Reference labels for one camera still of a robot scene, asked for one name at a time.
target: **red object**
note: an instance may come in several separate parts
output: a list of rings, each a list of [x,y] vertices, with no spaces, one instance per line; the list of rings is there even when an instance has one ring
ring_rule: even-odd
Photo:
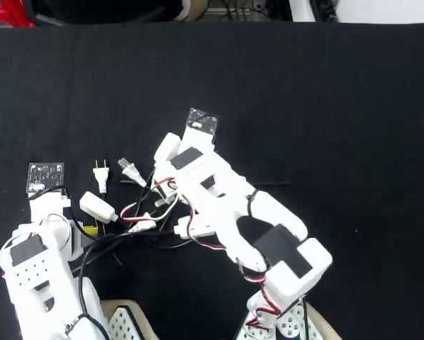
[[[13,27],[34,26],[26,17],[21,0],[0,0],[0,23]]]

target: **black circuit board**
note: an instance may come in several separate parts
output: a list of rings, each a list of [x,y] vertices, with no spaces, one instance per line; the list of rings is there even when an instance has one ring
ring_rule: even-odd
[[[30,163],[26,193],[64,184],[64,163]]]
[[[191,108],[186,124],[191,128],[215,136],[218,129],[218,117],[196,108]]]

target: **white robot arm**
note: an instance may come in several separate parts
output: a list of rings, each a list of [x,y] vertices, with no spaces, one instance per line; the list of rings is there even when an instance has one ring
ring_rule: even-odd
[[[82,253],[72,243],[75,230],[64,216],[48,214],[41,222],[20,225],[0,251],[0,266],[23,339],[103,339],[89,320],[77,320],[82,314],[78,280],[67,263]],[[88,313],[107,325],[88,278],[83,280],[83,294]]]
[[[205,119],[207,114],[195,111]],[[317,239],[307,239],[306,226],[295,214],[268,193],[256,190],[213,151],[208,136],[211,122],[202,124],[200,119],[194,118],[191,124],[189,117],[184,133],[187,143],[173,134],[165,138],[155,157],[154,182],[171,178],[176,188],[164,184],[155,190],[167,203],[174,195],[181,195],[180,201],[197,212],[197,223],[182,223],[185,217],[179,220],[180,235],[215,233],[231,261],[262,273],[262,289],[247,302],[247,325],[265,330],[278,327],[284,336],[291,337],[293,332],[282,326],[287,312],[319,281],[332,256]],[[197,148],[192,135],[199,141]],[[237,220],[246,215],[274,228],[249,244],[237,226]]]

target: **black chair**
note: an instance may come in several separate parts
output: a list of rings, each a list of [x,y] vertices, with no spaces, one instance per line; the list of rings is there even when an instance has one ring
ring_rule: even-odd
[[[170,21],[182,0],[23,0],[26,15],[37,26]]]

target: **table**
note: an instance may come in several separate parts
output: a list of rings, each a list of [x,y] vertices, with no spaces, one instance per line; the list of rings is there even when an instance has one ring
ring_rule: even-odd
[[[95,159],[148,174],[190,107],[334,257],[308,301],[344,339],[424,338],[424,25],[179,24],[0,30],[0,246],[29,218],[28,162],[61,161],[77,202]],[[231,339],[257,287],[225,254],[128,244],[88,269],[161,339]],[[17,339],[0,277],[0,339]]]

